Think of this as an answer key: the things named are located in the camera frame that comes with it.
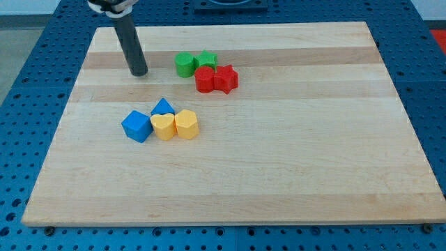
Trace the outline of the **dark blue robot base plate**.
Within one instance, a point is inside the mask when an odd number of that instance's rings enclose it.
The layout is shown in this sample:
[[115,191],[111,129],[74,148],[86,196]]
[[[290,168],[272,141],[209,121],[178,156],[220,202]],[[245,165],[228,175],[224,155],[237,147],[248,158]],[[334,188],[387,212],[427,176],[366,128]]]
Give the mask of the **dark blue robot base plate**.
[[193,0],[192,2],[196,13],[210,11],[263,11],[268,9],[268,0]]

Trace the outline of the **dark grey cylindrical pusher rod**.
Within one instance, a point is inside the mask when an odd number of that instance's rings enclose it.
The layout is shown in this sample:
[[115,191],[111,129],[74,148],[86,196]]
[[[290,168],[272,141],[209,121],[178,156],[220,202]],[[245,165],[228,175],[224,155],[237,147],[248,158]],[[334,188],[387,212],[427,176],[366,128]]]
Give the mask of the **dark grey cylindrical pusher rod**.
[[131,74],[136,77],[144,76],[148,72],[148,66],[132,15],[113,18],[112,23]]

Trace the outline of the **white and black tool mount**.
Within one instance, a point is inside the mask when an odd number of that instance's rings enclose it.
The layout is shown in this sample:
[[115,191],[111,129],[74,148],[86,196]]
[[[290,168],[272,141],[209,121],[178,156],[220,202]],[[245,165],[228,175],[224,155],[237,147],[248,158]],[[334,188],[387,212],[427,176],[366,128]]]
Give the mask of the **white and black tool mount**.
[[91,10],[110,18],[121,18],[132,12],[138,0],[88,0]]

